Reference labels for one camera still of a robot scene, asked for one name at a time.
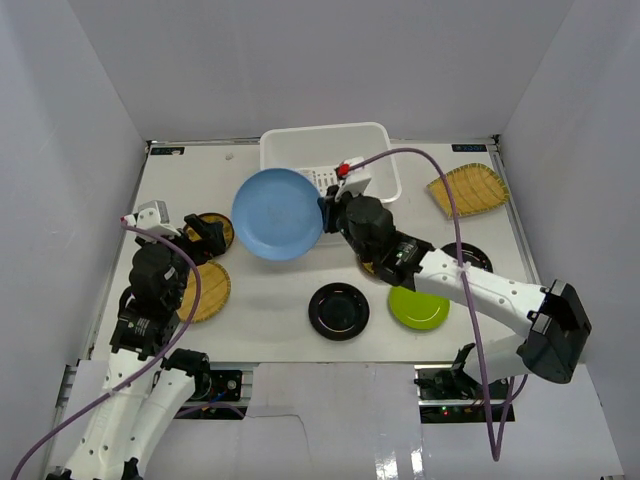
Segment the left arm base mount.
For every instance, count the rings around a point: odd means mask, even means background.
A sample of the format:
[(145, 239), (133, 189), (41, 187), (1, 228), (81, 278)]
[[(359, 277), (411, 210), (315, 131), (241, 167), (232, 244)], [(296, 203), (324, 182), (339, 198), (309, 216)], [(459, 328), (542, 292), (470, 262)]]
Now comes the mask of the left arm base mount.
[(241, 370), (211, 370), (196, 383), (195, 392), (181, 406), (176, 419), (242, 420), (247, 407), (241, 406)]

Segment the fan-shaped bamboo woven tray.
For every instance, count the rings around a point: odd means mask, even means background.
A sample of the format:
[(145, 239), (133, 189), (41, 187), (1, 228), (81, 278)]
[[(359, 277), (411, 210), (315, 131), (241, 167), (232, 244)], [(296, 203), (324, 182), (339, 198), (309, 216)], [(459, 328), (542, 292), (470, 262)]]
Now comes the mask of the fan-shaped bamboo woven tray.
[(460, 218), (490, 212), (510, 200), (505, 182), (484, 164), (469, 163), (454, 168), (445, 178)]

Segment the blue plate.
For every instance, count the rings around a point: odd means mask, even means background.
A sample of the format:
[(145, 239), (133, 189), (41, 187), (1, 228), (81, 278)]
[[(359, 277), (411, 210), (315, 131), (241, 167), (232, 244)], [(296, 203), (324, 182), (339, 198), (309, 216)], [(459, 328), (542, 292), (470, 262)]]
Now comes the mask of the blue plate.
[(261, 170), (246, 179), (234, 197), (231, 220), (236, 236), (259, 258), (299, 258), (323, 234), (319, 198), (316, 187), (294, 170)]

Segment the round bamboo woven plate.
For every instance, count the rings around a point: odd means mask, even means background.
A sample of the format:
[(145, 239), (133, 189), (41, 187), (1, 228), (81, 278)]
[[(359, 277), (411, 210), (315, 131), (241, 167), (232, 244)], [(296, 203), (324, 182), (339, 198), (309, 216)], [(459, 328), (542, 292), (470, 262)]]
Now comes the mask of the round bamboo woven plate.
[[(201, 295), (192, 319), (193, 323), (205, 322), (218, 314), (231, 294), (231, 279), (228, 272), (217, 262), (209, 261), (198, 266), (201, 277)], [(183, 302), (178, 310), (180, 320), (185, 323), (195, 301), (196, 278), (190, 272)]]

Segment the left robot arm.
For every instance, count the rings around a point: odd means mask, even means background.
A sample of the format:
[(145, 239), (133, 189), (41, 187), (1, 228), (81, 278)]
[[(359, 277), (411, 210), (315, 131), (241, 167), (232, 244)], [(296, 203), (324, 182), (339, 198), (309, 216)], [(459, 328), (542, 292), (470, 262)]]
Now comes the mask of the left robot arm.
[(205, 240), (224, 239), (219, 225), (192, 216), (201, 239), (173, 227), (159, 203), (122, 217), (139, 246), (123, 291), (100, 397), (73, 420), (89, 418), (70, 458), (52, 479), (141, 479), (161, 437), (180, 407), (211, 387), (206, 354), (180, 349), (188, 320), (180, 319), (188, 282), (202, 292), (198, 266)]

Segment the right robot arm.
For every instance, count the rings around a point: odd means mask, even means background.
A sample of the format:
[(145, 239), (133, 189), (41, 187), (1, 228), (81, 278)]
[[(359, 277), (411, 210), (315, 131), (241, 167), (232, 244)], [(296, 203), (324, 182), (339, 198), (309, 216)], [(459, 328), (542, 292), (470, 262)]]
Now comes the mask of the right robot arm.
[(452, 365), (420, 380), (436, 398), (482, 395), (488, 384), (535, 375), (555, 384), (572, 380), (592, 326), (575, 288), (521, 283), (463, 264), (431, 243), (399, 231), (392, 213), (364, 195), (329, 188), (317, 201), (323, 229), (339, 233), (381, 281), (406, 291), (443, 297), (511, 330), (487, 346), (463, 346)]

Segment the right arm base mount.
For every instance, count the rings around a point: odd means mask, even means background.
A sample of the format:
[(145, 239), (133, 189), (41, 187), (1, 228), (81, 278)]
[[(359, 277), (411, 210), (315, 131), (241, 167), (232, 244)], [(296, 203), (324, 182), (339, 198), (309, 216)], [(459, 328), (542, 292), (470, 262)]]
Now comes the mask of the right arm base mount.
[(423, 425), (480, 424), (487, 420), (482, 385), (462, 371), (474, 348), (473, 343), (465, 345), (451, 365), (415, 367)]

